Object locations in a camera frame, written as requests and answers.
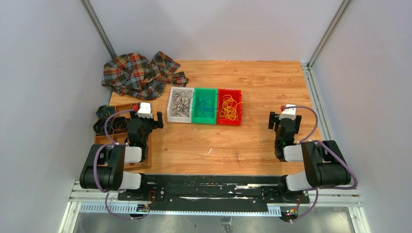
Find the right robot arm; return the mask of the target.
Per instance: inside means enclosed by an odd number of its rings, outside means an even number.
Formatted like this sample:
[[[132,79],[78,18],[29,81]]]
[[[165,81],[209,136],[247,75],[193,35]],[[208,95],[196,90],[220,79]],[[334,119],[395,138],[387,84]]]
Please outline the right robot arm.
[[[275,156],[282,162],[303,162],[304,170],[283,175],[278,183],[278,197],[291,202],[297,193],[316,188],[349,185],[353,182],[344,157],[334,140],[296,143],[301,116],[270,112],[268,128],[274,130]]]

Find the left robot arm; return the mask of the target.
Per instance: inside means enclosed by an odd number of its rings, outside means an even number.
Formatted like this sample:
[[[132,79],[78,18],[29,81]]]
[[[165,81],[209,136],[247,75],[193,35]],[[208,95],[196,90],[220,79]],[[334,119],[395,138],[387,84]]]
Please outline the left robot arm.
[[[153,130],[164,127],[163,116],[161,112],[157,112],[157,120],[154,120],[152,116],[139,116],[135,109],[128,109],[111,115],[103,128],[114,116],[128,112],[135,114],[126,125],[128,143],[118,143],[106,134],[111,140],[110,144],[93,144],[80,174],[80,185],[83,189],[98,189],[103,193],[130,190],[136,200],[144,200],[149,194],[144,174],[128,172],[124,167],[125,164],[139,163],[142,159],[150,158],[150,134]]]

